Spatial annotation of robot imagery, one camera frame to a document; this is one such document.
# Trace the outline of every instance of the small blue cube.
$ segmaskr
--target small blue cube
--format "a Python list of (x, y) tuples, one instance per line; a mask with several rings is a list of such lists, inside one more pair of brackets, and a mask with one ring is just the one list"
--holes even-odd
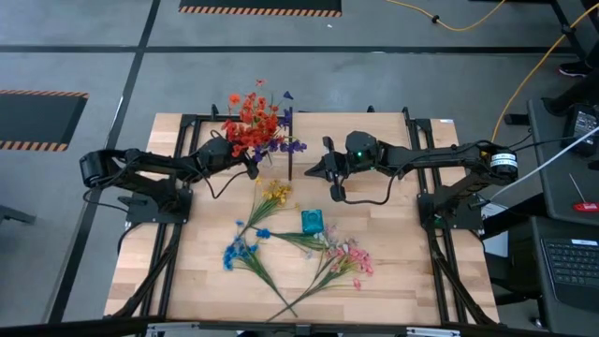
[(321, 210), (301, 211), (301, 230), (306, 234), (316, 234), (325, 230)]

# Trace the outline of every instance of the gray floor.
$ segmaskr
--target gray floor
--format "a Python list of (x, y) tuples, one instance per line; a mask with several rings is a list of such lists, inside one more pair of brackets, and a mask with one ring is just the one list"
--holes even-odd
[[(135, 46), (151, 3), (4, 0), (0, 2), (0, 45)], [(425, 17), (382, 0), (343, 0), (340, 19), (189, 15), (179, 14), (177, 5), (177, 0), (162, 0), (151, 46), (548, 46), (560, 34), (550, 7), (539, 5), (507, 4), (488, 22), (462, 34), (432, 26)], [(466, 0), (420, 0), (418, 5), (455, 26), (476, 21), (494, 6)], [(562, 1), (562, 5), (571, 21), (582, 12), (578, 2)], [(585, 46), (592, 44), (594, 34), (584, 22), (579, 35)], [(133, 56), (0, 52), (2, 89), (90, 93), (67, 152), (0, 151), (0, 204), (37, 216), (32, 227), (13, 222), (0, 227), (0, 326), (45, 319), (80, 216), (84, 188), (78, 159), (104, 146)], [(378, 111), (398, 111), (408, 106), (414, 117), (455, 120), (461, 142), (487, 139), (504, 103), (540, 56), (146, 54), (118, 147), (145, 147), (157, 112), (202, 113), (212, 103), (223, 107), (228, 93), (250, 89), (257, 78), (292, 92), (302, 110), (363, 111), (374, 105)], [(524, 112), (527, 99), (556, 95), (572, 85), (573, 80), (555, 71), (557, 64), (569, 60), (549, 58), (511, 111)], [(503, 126), (498, 141), (511, 143), (525, 134), (526, 128)], [(536, 165), (525, 155), (520, 164), (520, 172)], [(498, 201), (514, 204), (537, 190), (538, 181), (531, 179)], [(107, 191), (102, 200), (114, 201), (118, 195)], [(123, 223), (121, 213), (98, 210), (66, 320), (102, 316)], [(502, 308), (501, 319), (509, 326), (529, 328), (528, 315), (533, 315), (529, 309)]]

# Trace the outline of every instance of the wooden table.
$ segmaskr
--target wooden table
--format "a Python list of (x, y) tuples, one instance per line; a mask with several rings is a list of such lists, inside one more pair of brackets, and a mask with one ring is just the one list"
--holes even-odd
[[(179, 130), (181, 114), (160, 113), (155, 117), (148, 151), (170, 155)], [(401, 113), (296, 113), (294, 136), (308, 144), (307, 152), (293, 156), (293, 193), (290, 205), (298, 202), (302, 209), (321, 209), (325, 222), (337, 226), (340, 237), (354, 237), (360, 247), (373, 257), (374, 276), (360, 275), (362, 290), (352, 286), (353, 275), (298, 304), (299, 318), (287, 312), (275, 321), (361, 324), (439, 324), (437, 301), (431, 271), (431, 258), (424, 230), (420, 227), (416, 194), (416, 173), (395, 182), (391, 199), (384, 206), (346, 205), (333, 202), (329, 183), (305, 177), (303, 172), (320, 160), (322, 137), (331, 136), (336, 149), (344, 152), (345, 136), (352, 130), (369, 132), (394, 145), (409, 146), (408, 133)], [(436, 147), (457, 143), (456, 129), (448, 120), (432, 120)], [(220, 124), (203, 123), (200, 145), (211, 128)], [(260, 164), (260, 176), (287, 178), (287, 154), (275, 154), (272, 166)], [(211, 178), (215, 190), (242, 167)], [(442, 168), (444, 184), (452, 184), (464, 176), (463, 168)], [(388, 177), (365, 172), (350, 177), (344, 186), (348, 199), (383, 199)], [(429, 177), (429, 186), (433, 186)], [(283, 308), (281, 300), (249, 271), (224, 271), (222, 255), (236, 233), (235, 220), (247, 219), (252, 207), (255, 182), (240, 177), (226, 192), (213, 200), (204, 182), (193, 185), (193, 210), (183, 226), (181, 246), (176, 263), (168, 318), (177, 320), (263, 321)], [(262, 223), (271, 231), (301, 231), (300, 212), (282, 211)], [(124, 240), (106, 314), (120, 309), (146, 276), (150, 264), (156, 224), (142, 225)], [(248, 242), (256, 237), (247, 235)], [(453, 241), (460, 278), (486, 314), (498, 321), (491, 291), (483, 246), (466, 230), (453, 230)], [(306, 259), (295, 246), (270, 238), (260, 246), (260, 257), (281, 289), (283, 296), (294, 300), (311, 283), (318, 258)], [(151, 314), (157, 312), (160, 280), (156, 283)], [(451, 286), (446, 281), (449, 313), (456, 320)]]

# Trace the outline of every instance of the yellow cable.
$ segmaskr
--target yellow cable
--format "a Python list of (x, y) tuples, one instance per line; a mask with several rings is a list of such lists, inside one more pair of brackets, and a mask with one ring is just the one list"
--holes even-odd
[[(587, 10), (586, 12), (584, 12), (584, 14), (580, 15), (578, 17), (578, 19), (576, 21), (574, 21), (574, 23), (572, 23), (570, 25), (570, 28), (576, 27), (577, 24), (580, 21), (582, 21), (582, 19), (584, 19), (585, 17), (587, 17), (592, 11), (594, 11), (597, 8), (599, 8), (599, 4), (596, 4), (595, 6), (589, 8), (589, 10)], [(553, 46), (551, 46), (551, 48), (549, 48), (549, 50), (545, 53), (545, 56), (543, 56), (543, 58), (541, 59), (541, 61), (539, 61), (539, 63), (533, 68), (533, 70), (531, 70), (531, 72), (524, 79), (524, 81), (522, 81), (522, 83), (518, 86), (518, 89), (516, 90), (516, 92), (507, 101), (507, 104), (505, 105), (505, 108), (502, 111), (502, 114), (499, 115), (499, 119), (497, 120), (497, 124), (495, 125), (495, 129), (493, 130), (493, 137), (490, 139), (490, 141), (495, 141), (495, 139), (497, 138), (497, 133), (499, 132), (499, 126), (502, 124), (502, 119), (504, 118), (505, 113), (507, 112), (507, 109), (509, 109), (509, 106), (512, 104), (512, 102), (514, 101), (514, 99), (518, 96), (518, 94), (522, 90), (522, 87), (524, 87), (524, 85), (526, 84), (526, 82), (528, 82), (528, 80), (533, 76), (534, 72), (536, 72), (536, 70), (545, 63), (545, 61), (547, 60), (547, 58), (549, 57), (549, 55), (553, 52), (553, 50), (555, 50), (557, 48), (557, 46), (560, 45), (560, 43), (562, 43), (562, 41), (564, 39), (565, 39), (565, 35), (562, 35), (560, 38), (558, 38), (557, 41), (555, 41), (555, 43), (553, 44)]]
[[(475, 28), (475, 27), (476, 27), (476, 26), (478, 26), (480, 23), (482, 23), (482, 22), (484, 22), (486, 19), (488, 19), (488, 18), (489, 18), (489, 16), (493, 15), (493, 13), (495, 13), (495, 12), (497, 11), (497, 9), (499, 9), (499, 7), (501, 7), (501, 6), (502, 6), (502, 5), (505, 3), (505, 1), (506, 1), (506, 0), (502, 0), (502, 2), (500, 2), (500, 3), (499, 3), (499, 4), (498, 4), (498, 5), (497, 5), (497, 6), (496, 6), (496, 7), (495, 7), (495, 8), (494, 8), (492, 11), (490, 11), (490, 12), (489, 12), (489, 14), (485, 15), (485, 17), (484, 17), (484, 18), (480, 19), (478, 22), (476, 22), (476, 23), (474, 23), (474, 24), (472, 24), (472, 25), (469, 25), (468, 27), (464, 27), (464, 28), (453, 28), (453, 27), (450, 27), (450, 26), (446, 25), (446, 24), (445, 24), (445, 23), (443, 23), (441, 20), (437, 20), (437, 23), (441, 24), (441, 25), (442, 25), (442, 26), (444, 26), (446, 29), (448, 29), (448, 30), (450, 30), (450, 31), (452, 31), (452, 32), (465, 32), (465, 31), (467, 31), (467, 30), (471, 30), (471, 29)], [(424, 9), (420, 8), (420, 7), (416, 7), (416, 6), (414, 6), (414, 5), (408, 5), (408, 4), (404, 4), (403, 2), (399, 2), (399, 1), (393, 1), (393, 0), (387, 0), (387, 2), (389, 2), (389, 3), (393, 3), (393, 4), (395, 4), (395, 5), (400, 5), (400, 6), (408, 7), (408, 8), (411, 8), (411, 9), (413, 9), (413, 10), (417, 10), (417, 11), (419, 11), (420, 13), (422, 13), (422, 14), (424, 14), (424, 15), (428, 16), (428, 17), (429, 17), (429, 18), (431, 18), (431, 19), (432, 19), (432, 18), (434, 18), (434, 15), (430, 14), (428, 11), (426, 11), (426, 10), (424, 10)]]

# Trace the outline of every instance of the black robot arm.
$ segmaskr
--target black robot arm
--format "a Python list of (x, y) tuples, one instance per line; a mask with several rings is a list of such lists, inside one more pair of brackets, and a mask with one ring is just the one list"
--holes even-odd
[(184, 183), (197, 183), (239, 164), (247, 167), (251, 179), (257, 177), (256, 161), (247, 154), (234, 157), (233, 144), (223, 137), (210, 139), (195, 153), (181, 158), (130, 149), (96, 151), (80, 159), (85, 186), (99, 189), (116, 186), (148, 196), (155, 201), (159, 212), (176, 212), (181, 207), (175, 183), (168, 178), (155, 181), (138, 172), (167, 174)]
[(506, 185), (518, 177), (516, 154), (489, 141), (478, 141), (446, 148), (410, 150), (393, 146), (360, 131), (354, 131), (345, 141), (346, 154), (334, 151), (333, 141), (323, 138), (327, 153), (307, 176), (324, 178), (333, 183), (333, 200), (352, 203), (345, 198), (343, 182), (351, 174), (377, 170), (389, 177), (401, 179), (413, 169), (464, 167), (470, 170), (465, 178), (452, 186), (441, 186), (433, 196), (431, 206), (436, 212), (455, 209), (458, 203), (490, 184)]

